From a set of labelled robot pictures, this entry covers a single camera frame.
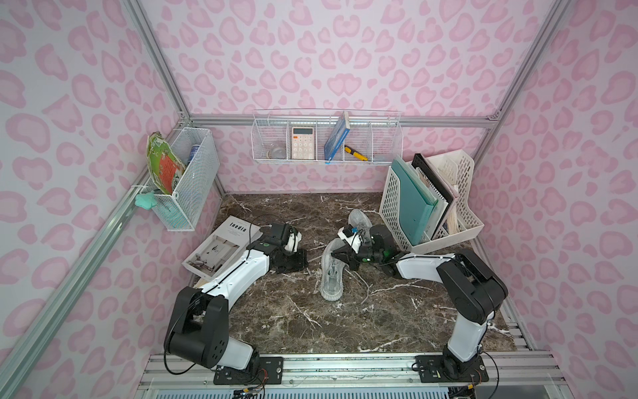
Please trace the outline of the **grey knit sneaker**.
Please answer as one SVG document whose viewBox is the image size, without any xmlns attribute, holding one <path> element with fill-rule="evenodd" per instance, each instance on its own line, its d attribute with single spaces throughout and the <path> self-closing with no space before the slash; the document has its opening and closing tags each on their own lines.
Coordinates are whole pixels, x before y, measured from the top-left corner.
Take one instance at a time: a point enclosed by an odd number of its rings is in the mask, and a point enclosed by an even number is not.
<svg viewBox="0 0 638 399">
<path fill-rule="evenodd" d="M 370 229 L 372 227 L 372 222 L 361 209 L 354 209 L 350 212 L 348 216 L 348 224 L 360 232 L 360 237 L 364 242 L 369 242 L 371 240 Z"/>
<path fill-rule="evenodd" d="M 322 282 L 320 293 L 329 301 L 338 301 L 343 294 L 343 269 L 347 266 L 344 262 L 332 256 L 332 252 L 344 246 L 341 239 L 336 238 L 325 247 L 322 253 Z"/>
</svg>

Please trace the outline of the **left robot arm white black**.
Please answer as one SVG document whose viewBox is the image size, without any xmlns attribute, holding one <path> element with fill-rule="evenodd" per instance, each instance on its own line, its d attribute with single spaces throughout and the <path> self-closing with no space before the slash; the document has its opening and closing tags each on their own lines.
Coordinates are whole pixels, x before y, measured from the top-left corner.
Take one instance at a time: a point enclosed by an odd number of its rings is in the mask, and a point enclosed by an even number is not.
<svg viewBox="0 0 638 399">
<path fill-rule="evenodd" d="M 229 314 L 238 299 L 273 270 L 292 273 L 308 266 L 302 233 L 290 224 L 273 223 L 248 244 L 239 259 L 201 288 L 179 291 L 164 338 L 164 355 L 175 355 L 211 369 L 229 367 L 255 374 L 259 353 L 229 335 Z"/>
</svg>

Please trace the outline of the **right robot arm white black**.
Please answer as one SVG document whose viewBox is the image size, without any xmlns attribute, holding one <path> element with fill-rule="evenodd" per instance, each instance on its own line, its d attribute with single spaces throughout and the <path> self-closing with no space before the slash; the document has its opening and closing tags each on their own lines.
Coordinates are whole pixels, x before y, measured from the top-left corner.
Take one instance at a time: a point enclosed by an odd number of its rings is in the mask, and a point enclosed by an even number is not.
<svg viewBox="0 0 638 399">
<path fill-rule="evenodd" d="M 342 246 L 331 257 L 354 271 L 370 264 L 392 278 L 443 284 L 457 311 L 443 361 L 462 367 L 478 357 L 488 321 L 508 297 L 508 289 L 472 249 L 442 255 L 408 253 L 400 250 L 389 229 L 380 224 L 368 231 L 349 224 L 337 236 Z"/>
</svg>

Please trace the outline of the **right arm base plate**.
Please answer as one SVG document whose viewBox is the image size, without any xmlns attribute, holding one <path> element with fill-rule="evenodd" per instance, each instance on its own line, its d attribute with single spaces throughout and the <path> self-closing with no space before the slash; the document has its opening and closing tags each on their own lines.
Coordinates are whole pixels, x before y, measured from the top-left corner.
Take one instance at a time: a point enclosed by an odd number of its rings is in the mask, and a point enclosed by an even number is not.
<svg viewBox="0 0 638 399">
<path fill-rule="evenodd" d="M 450 354 L 420 355 L 415 358 L 411 370 L 419 374 L 422 383 L 473 383 L 488 382 L 489 375 L 480 355 L 468 362 L 460 362 Z"/>
</svg>

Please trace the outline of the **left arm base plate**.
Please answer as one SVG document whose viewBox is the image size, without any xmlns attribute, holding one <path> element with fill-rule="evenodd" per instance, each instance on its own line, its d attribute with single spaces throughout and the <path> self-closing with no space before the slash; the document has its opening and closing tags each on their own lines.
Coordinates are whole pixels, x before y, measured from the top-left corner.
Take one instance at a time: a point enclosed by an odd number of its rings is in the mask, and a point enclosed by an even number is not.
<svg viewBox="0 0 638 399">
<path fill-rule="evenodd" d="M 247 386 L 252 383 L 266 385 L 280 385 L 284 366 L 283 357 L 256 357 L 249 362 L 245 369 L 232 367 L 218 367 L 214 373 L 214 385 Z"/>
</svg>

